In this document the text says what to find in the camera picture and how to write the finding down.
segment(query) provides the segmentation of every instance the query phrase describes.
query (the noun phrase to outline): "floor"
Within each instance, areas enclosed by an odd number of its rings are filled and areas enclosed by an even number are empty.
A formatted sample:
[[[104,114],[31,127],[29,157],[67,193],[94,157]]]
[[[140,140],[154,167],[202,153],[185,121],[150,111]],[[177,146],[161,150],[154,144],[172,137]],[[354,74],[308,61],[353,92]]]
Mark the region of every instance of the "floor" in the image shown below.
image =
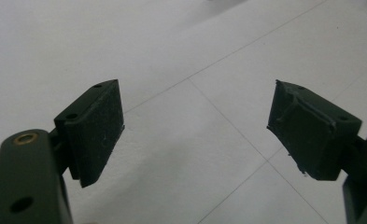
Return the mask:
[[[367,137],[367,0],[0,1],[0,143],[115,78],[126,130],[96,184],[65,173],[75,223],[346,223],[346,175],[265,127],[280,79]]]

